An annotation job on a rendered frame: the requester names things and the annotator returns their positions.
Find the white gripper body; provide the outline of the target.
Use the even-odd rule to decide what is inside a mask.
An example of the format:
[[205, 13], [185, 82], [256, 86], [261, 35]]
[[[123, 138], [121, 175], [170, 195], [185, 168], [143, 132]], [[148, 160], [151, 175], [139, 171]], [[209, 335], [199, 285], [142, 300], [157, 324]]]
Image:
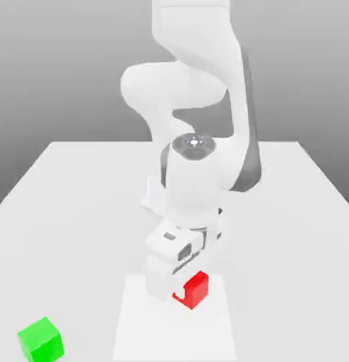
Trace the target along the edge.
[[208, 252], [197, 252], [175, 264], [149, 254], [144, 263], [146, 289], [158, 300], [167, 300], [173, 293], [183, 298], [185, 283], [197, 272], [206, 269], [210, 263]]

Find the small red cube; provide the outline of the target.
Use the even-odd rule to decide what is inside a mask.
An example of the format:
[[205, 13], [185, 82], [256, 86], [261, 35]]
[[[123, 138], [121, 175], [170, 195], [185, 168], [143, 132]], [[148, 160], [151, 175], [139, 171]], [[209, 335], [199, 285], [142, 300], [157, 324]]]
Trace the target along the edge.
[[209, 276], [198, 271], [183, 285], [184, 297], [180, 298], [176, 293], [173, 293], [172, 297], [193, 310], [208, 295], [208, 285]]

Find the small green cube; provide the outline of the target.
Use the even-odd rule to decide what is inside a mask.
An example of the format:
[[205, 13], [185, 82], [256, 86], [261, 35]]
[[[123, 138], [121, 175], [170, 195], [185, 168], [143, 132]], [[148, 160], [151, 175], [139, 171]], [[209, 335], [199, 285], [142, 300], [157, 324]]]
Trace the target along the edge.
[[32, 323], [17, 335], [28, 362], [55, 362], [64, 355], [61, 334], [48, 317]]

